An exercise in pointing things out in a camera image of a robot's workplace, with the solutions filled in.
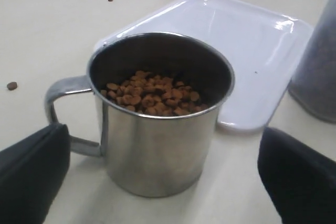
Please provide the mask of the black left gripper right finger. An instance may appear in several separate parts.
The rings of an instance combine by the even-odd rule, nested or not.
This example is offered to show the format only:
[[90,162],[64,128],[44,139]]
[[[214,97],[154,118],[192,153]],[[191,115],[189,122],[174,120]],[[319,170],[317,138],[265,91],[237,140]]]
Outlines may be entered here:
[[335,162],[289,134],[265,128],[257,167],[282,223],[335,223]]

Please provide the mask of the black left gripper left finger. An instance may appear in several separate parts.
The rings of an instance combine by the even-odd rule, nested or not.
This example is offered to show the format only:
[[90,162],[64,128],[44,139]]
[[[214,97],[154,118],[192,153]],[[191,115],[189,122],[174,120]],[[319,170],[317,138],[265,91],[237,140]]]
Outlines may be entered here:
[[70,164],[70,135],[53,123],[1,151],[1,223],[43,223]]

